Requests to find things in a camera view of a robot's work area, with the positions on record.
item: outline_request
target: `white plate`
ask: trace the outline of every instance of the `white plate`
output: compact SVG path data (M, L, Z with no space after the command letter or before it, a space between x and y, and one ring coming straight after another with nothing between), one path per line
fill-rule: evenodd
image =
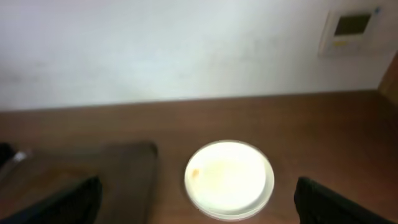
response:
M265 206L274 188L274 172L254 146L217 141L191 157L185 188L203 213L220 220L242 220Z

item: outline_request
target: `white wall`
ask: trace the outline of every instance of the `white wall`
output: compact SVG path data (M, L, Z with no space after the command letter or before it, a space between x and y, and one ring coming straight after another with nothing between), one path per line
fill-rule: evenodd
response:
M2 0L0 110L376 88L393 52L317 57L343 2Z

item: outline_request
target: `dark display screen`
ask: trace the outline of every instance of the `dark display screen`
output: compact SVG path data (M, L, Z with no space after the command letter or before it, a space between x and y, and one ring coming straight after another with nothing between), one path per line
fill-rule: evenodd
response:
M371 18L371 14L342 16L338 21L335 35L363 34Z

